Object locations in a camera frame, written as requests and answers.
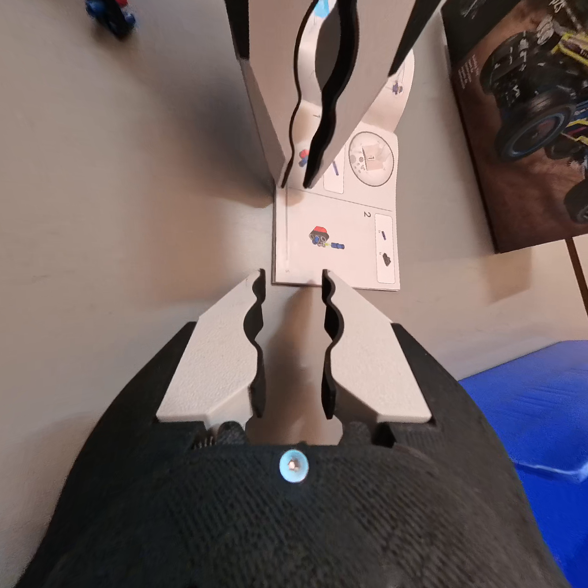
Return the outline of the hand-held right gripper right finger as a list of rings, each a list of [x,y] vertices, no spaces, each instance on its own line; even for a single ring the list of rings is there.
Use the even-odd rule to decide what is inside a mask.
[[[328,269],[322,301],[331,339],[321,381],[325,416],[343,425],[429,422],[432,413],[391,320]]]

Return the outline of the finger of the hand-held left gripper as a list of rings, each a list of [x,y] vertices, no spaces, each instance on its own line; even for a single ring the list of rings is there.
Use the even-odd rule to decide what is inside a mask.
[[[415,1],[338,1],[339,49],[322,89],[303,186],[314,187],[385,85]]]
[[[239,64],[275,187],[293,161],[292,125],[300,103],[298,49],[316,1],[240,1]]]

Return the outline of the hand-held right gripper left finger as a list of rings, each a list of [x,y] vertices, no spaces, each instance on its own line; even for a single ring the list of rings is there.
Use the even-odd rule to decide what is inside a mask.
[[[258,269],[195,324],[156,413],[160,422],[246,425],[266,407],[263,327],[266,273]]]

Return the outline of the instruction booklet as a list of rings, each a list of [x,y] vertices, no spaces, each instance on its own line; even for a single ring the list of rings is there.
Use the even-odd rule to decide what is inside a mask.
[[[302,33],[302,100],[293,123],[293,166],[286,187],[276,188],[275,194],[272,282],[320,285],[323,270],[330,269],[353,288],[398,291],[399,145],[394,131],[413,81],[413,51],[388,78],[316,185],[303,187],[311,139],[322,113],[316,50],[335,5],[318,1]]]

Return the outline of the toy buggy set box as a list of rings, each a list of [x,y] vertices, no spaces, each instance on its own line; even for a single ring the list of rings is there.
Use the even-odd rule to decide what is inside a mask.
[[[587,1],[447,1],[441,15],[495,252],[587,234]]]

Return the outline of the red black blue brick assembly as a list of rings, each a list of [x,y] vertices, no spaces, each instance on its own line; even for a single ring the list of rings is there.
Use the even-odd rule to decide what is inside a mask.
[[[85,1],[86,13],[118,40],[125,40],[136,27],[129,1]]]

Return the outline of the blue plastic bin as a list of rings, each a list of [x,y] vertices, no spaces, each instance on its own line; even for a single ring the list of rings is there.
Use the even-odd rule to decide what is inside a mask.
[[[503,443],[572,587],[587,587],[587,341],[460,380]]]

